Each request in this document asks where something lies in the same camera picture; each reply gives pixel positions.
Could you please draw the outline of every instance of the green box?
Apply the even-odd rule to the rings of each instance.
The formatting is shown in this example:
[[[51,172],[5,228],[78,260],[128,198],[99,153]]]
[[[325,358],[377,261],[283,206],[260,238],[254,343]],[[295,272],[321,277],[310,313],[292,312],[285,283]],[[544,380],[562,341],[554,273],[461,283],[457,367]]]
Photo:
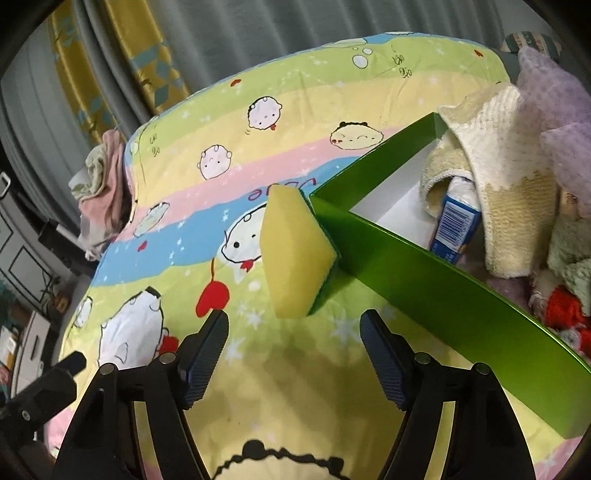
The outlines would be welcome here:
[[[502,385],[565,438],[591,423],[591,369],[533,317],[477,279],[360,216],[354,207],[447,127],[431,113],[311,196],[341,267]]]

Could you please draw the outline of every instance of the metal bolt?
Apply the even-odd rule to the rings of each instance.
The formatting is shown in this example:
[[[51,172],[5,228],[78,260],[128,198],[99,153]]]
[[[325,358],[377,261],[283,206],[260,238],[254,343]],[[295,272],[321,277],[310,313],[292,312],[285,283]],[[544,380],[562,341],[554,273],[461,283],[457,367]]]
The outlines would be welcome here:
[[[172,352],[164,352],[162,355],[160,355],[160,363],[164,365],[171,364],[174,362],[176,357],[177,356]]]
[[[101,366],[101,368],[99,368],[101,375],[109,375],[110,373],[113,373],[113,370],[115,370],[115,366],[113,364],[104,364]]]
[[[425,352],[419,352],[414,356],[414,359],[421,365],[428,365],[431,362],[431,355]]]
[[[476,371],[481,375],[488,375],[491,373],[491,368],[487,364],[476,364]]]

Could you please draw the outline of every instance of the yellow curtain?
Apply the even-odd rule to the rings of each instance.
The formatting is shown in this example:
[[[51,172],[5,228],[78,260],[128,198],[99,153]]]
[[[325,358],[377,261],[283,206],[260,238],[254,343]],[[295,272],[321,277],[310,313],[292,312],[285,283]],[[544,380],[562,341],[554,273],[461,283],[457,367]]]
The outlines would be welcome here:
[[[162,113],[189,96],[176,69],[147,0],[103,0],[111,31],[153,115]],[[117,124],[90,66],[80,40],[72,0],[64,1],[50,16],[56,70],[66,98],[90,145]]]
[[[72,0],[64,1],[48,19],[56,71],[68,104],[90,145],[116,125],[80,40]]]

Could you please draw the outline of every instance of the purple polka dot fabric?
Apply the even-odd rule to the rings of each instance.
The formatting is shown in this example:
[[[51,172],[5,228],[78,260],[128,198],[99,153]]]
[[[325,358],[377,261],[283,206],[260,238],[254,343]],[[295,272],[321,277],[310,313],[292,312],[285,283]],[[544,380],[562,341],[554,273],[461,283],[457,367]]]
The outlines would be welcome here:
[[[539,124],[540,145],[558,184],[591,217],[591,96],[581,82],[533,48],[519,51],[522,113]]]

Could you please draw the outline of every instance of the bed sheet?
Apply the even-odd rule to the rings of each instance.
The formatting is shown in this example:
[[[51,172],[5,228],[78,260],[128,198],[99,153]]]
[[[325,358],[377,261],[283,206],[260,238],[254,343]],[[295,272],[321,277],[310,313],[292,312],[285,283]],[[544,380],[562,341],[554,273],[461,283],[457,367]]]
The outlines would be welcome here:
[[[402,414],[366,357],[361,313],[378,309],[416,351],[469,363],[344,273],[314,315],[274,317],[258,245],[268,189],[281,183],[309,195],[438,106],[507,80],[481,45],[387,33],[271,61],[153,118],[126,148],[135,199],[129,224],[62,345],[62,356],[80,350],[88,361],[79,397],[100,364],[147,364],[222,308],[228,341],[204,399],[187,412],[212,477],[376,478]],[[542,460],[562,439],[510,398],[534,460]],[[75,408],[54,422],[56,443]],[[439,477],[452,415],[446,406],[447,433],[428,478]],[[148,476],[158,478],[141,406],[138,433]]]

